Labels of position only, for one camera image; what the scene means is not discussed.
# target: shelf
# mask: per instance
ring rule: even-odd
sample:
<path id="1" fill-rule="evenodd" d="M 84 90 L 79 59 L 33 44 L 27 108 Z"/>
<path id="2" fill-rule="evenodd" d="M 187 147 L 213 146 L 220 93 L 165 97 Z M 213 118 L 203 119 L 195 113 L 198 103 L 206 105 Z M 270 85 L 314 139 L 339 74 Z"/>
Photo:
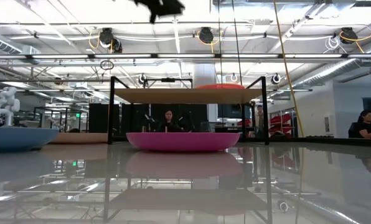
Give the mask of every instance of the shelf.
<path id="1" fill-rule="evenodd" d="M 241 104 L 261 95 L 261 89 L 116 89 L 115 94 L 129 103 L 218 103 Z"/>

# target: duct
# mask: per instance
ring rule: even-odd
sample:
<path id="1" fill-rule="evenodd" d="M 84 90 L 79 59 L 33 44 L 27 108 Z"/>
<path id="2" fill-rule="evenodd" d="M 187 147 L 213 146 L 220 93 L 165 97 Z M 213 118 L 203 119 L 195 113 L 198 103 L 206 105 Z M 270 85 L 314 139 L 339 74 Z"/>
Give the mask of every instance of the duct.
<path id="1" fill-rule="evenodd" d="M 363 51 L 366 54 L 371 54 L 371 43 L 362 47 Z M 355 50 L 352 53 L 359 54 L 359 50 Z M 341 62 L 324 65 L 317 70 L 314 70 L 311 73 L 303 76 L 299 80 L 296 80 L 296 84 L 293 87 L 301 86 L 308 84 L 310 86 L 316 85 L 318 83 L 324 83 L 330 79 L 333 79 L 339 75 L 343 75 L 351 70 L 354 70 L 359 67 L 366 66 L 367 62 L 363 62 L 357 58 L 347 59 Z"/>
<path id="2" fill-rule="evenodd" d="M 11 40 L 8 40 L 1 35 L 0 35 L 0 50 L 7 54 L 26 54 L 26 55 L 40 54 L 40 51 L 33 48 L 32 46 L 12 43 Z M 34 59 L 22 61 L 34 65 L 39 63 L 38 60 Z"/>

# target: dark hair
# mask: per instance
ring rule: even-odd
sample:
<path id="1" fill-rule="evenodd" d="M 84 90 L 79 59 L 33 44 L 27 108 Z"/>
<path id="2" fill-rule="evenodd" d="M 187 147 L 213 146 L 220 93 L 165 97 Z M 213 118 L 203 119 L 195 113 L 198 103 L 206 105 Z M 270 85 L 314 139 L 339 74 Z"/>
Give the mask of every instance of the dark hair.
<path id="1" fill-rule="evenodd" d="M 370 110 L 363 110 L 363 111 L 361 111 L 360 116 L 359 116 L 359 119 L 357 120 L 357 122 L 359 122 L 359 123 L 363 122 L 364 121 L 364 118 L 363 117 L 366 116 L 369 113 L 371 113 Z"/>

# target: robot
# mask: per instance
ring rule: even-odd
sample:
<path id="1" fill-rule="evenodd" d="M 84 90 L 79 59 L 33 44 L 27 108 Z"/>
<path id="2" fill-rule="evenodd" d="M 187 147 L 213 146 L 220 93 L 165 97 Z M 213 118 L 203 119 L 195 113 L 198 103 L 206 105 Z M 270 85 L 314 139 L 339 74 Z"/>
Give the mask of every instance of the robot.
<path id="1" fill-rule="evenodd" d="M 58 127 L 59 130 L 60 130 L 60 132 L 65 131 L 65 120 L 61 120 L 61 123 L 60 123 L 59 120 L 54 119 L 51 116 L 49 116 L 47 118 L 47 120 L 50 121 L 54 126 Z M 76 117 L 75 116 L 69 117 L 67 119 L 67 122 L 72 122 L 72 121 L 76 121 Z"/>
<path id="2" fill-rule="evenodd" d="M 20 102 L 15 99 L 17 89 L 14 87 L 4 87 L 3 91 L 0 92 L 0 126 L 12 126 L 12 119 L 14 112 L 18 112 L 20 108 Z"/>

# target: glossy floor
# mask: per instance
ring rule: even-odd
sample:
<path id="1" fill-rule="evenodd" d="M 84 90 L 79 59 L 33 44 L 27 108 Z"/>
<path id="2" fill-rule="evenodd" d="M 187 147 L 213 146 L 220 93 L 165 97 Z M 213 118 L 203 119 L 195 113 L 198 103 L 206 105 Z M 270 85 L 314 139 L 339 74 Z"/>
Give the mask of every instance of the glossy floor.
<path id="1" fill-rule="evenodd" d="M 0 154 L 0 223 L 291 224 L 296 218 L 371 224 L 371 148 L 239 144 L 225 152 L 170 154 L 119 143 Z"/>

